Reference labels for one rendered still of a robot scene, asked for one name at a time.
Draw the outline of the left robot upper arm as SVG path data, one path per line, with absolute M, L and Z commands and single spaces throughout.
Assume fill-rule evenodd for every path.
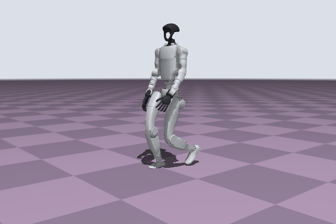
M 180 69 L 185 70 L 185 75 L 186 75 L 186 64 L 187 64 L 187 55 L 188 55 L 188 50 L 183 47 L 176 47 L 176 53 L 179 56 L 178 58 L 178 64 Z M 180 70 L 179 69 L 179 70 Z M 179 70 L 176 71 L 176 76 L 178 76 Z

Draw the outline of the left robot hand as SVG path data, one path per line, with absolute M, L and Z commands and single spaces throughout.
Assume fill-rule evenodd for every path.
M 164 106 L 163 106 L 163 108 L 161 109 L 161 111 L 165 108 L 165 106 L 166 106 L 166 108 L 165 108 L 165 110 L 163 111 L 163 112 L 165 112 L 166 111 L 166 109 L 168 108 L 168 106 L 169 106 L 169 104 L 171 103 L 171 99 L 174 97 L 174 95 L 172 96 L 170 93 L 169 93 L 169 91 L 170 91 L 171 89 L 169 89 L 168 90 L 168 92 L 166 93 L 166 95 L 164 95 L 163 97 L 161 97 L 161 98 L 159 98 L 159 99 L 157 99 L 156 100 L 156 102 L 158 102 L 159 100 L 161 100 L 161 102 L 156 106 L 156 108 L 161 104 L 161 106 L 158 108 L 158 110 L 163 106 L 163 104 L 164 104 Z

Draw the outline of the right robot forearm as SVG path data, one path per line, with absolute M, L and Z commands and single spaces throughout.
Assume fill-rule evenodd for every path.
M 147 91 L 151 90 L 151 93 L 150 93 L 150 96 L 151 96 L 153 94 L 153 90 L 155 89 L 156 82 L 158 81 L 158 79 L 155 76 L 153 76 L 152 74 L 151 74 L 151 78 L 150 79 L 151 80 L 150 80 L 150 83 L 149 83 Z

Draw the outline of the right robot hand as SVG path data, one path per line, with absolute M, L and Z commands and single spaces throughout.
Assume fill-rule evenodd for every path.
M 145 98 L 144 98 L 144 100 L 143 100 L 143 104 L 142 104 L 142 109 L 143 109 L 143 111 L 146 111 L 146 104 L 147 104 L 147 102 L 148 102 L 148 99 L 149 99 L 149 97 L 151 97 L 150 96 L 150 93 L 151 93 L 151 90 L 148 90 L 147 92 L 146 92 L 146 96 L 145 96 Z

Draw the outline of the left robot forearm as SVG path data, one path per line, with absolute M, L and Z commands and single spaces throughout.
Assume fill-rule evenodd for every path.
M 171 86 L 171 90 L 169 91 L 169 93 L 173 96 L 175 94 L 175 92 L 178 90 L 180 84 L 183 82 L 185 78 L 185 70 L 180 69 L 178 72 L 178 76 L 175 77 L 173 85 Z

